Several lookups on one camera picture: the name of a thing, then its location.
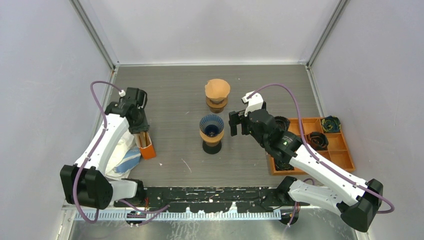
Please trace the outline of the blue ribbed dripper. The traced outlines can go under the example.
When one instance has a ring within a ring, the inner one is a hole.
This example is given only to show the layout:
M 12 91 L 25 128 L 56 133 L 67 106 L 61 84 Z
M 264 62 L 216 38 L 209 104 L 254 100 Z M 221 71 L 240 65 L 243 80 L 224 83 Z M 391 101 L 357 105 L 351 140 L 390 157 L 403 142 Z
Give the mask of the blue ribbed dripper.
M 208 137 L 216 137 L 224 130 L 224 121 L 214 114 L 204 116 L 199 122 L 200 131 Z

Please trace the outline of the brown paper coffee filter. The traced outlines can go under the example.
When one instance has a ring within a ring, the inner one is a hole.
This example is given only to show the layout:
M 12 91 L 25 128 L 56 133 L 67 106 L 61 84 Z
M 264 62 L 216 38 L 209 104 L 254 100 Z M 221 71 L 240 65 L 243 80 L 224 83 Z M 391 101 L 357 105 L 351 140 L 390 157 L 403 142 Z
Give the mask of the brown paper coffee filter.
M 228 97 L 231 86 L 230 84 L 220 78 L 211 79 L 204 86 L 205 95 L 212 100 L 223 100 Z

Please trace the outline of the red black carafe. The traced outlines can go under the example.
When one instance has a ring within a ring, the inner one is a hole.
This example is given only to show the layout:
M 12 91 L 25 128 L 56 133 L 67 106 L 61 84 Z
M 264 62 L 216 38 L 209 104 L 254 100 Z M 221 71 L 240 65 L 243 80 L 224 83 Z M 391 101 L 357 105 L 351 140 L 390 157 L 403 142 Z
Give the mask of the red black carafe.
M 214 146 L 208 145 L 206 142 L 202 143 L 202 149 L 205 153 L 214 155 L 217 154 L 222 149 L 222 143 L 219 142 Z

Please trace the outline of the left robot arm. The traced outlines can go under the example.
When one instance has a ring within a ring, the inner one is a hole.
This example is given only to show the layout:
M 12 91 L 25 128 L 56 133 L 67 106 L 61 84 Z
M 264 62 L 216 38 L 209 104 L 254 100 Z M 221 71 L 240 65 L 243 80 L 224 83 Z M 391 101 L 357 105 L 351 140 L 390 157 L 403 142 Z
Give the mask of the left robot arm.
M 108 179 L 107 164 L 125 133 L 141 134 L 149 130 L 145 114 L 146 91 L 129 87 L 120 91 L 103 111 L 103 124 L 84 153 L 72 165 L 60 170 L 60 180 L 67 203 L 104 210 L 111 203 L 126 200 L 141 206 L 147 197 L 141 180 Z

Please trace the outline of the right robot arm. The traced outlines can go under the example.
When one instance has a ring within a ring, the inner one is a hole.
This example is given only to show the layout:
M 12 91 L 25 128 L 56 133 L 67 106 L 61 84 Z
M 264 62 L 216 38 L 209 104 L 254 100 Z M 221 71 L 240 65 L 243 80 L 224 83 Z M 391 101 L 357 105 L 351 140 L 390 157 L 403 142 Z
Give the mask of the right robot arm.
M 252 136 L 277 163 L 289 164 L 306 172 L 326 187 L 307 184 L 286 176 L 276 189 L 279 202 L 291 205 L 303 202 L 338 215 L 349 227 L 367 232 L 382 204 L 378 197 L 383 184 L 376 179 L 366 181 L 344 171 L 315 150 L 300 136 L 281 128 L 266 109 L 232 111 L 228 114 L 230 134 Z

